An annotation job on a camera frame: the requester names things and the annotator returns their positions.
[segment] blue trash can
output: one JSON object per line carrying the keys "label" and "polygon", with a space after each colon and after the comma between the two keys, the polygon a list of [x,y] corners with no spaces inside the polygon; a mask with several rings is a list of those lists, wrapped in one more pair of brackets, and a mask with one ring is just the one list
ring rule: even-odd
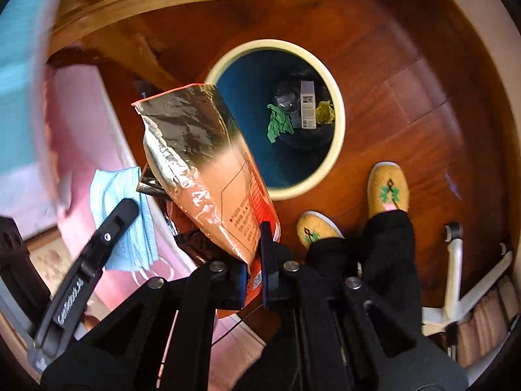
{"label": "blue trash can", "polygon": [[[307,70],[320,77],[335,110],[332,134],[316,147],[299,146],[294,137],[281,134],[271,143],[267,137],[273,86],[288,74]],[[273,200],[299,196],[316,186],[331,170],[340,154],[345,133],[342,96],[327,68],[309,51],[275,39],[250,41],[231,50],[215,64],[206,83],[216,84],[259,167]],[[316,134],[319,129],[297,130]],[[324,141],[324,134],[317,139]]]}

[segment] yellow slipper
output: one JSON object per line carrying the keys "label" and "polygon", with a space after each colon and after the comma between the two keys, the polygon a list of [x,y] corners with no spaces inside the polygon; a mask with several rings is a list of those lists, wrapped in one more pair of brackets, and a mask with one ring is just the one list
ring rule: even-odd
{"label": "yellow slipper", "polygon": [[296,223],[296,234],[306,250],[309,246],[324,238],[344,238],[334,222],[317,211],[305,211]]}
{"label": "yellow slipper", "polygon": [[376,163],[367,184],[369,219],[391,210],[409,210],[409,188],[402,169],[392,162]]}

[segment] snack bag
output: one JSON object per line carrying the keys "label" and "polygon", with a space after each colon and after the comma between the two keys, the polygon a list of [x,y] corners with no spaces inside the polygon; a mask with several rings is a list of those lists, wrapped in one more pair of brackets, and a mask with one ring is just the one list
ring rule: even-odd
{"label": "snack bag", "polygon": [[259,224],[270,222],[278,241],[280,223],[217,87],[188,85],[133,105],[145,124],[143,146],[155,178],[214,244],[248,265],[248,304],[260,291]]}

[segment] blue surgical mask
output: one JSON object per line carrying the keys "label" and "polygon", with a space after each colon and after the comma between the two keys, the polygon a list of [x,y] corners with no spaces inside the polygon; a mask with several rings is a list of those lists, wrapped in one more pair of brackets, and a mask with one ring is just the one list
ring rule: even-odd
{"label": "blue surgical mask", "polygon": [[139,216],[114,246],[105,264],[107,270],[150,270],[159,259],[147,196],[135,190],[140,175],[139,166],[117,172],[97,170],[92,180],[91,212],[96,228],[123,198],[132,198],[139,205]]}

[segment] green cloth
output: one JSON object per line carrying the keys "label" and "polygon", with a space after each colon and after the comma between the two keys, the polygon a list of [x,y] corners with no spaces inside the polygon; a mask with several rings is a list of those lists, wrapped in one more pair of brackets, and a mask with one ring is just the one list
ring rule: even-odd
{"label": "green cloth", "polygon": [[333,123],[334,121],[334,110],[331,106],[331,101],[321,101],[318,103],[315,113],[319,125]]}
{"label": "green cloth", "polygon": [[290,115],[284,113],[279,107],[273,104],[268,104],[268,109],[272,111],[269,117],[268,124],[268,139],[272,144],[275,138],[283,132],[293,133],[293,126],[291,125]]}

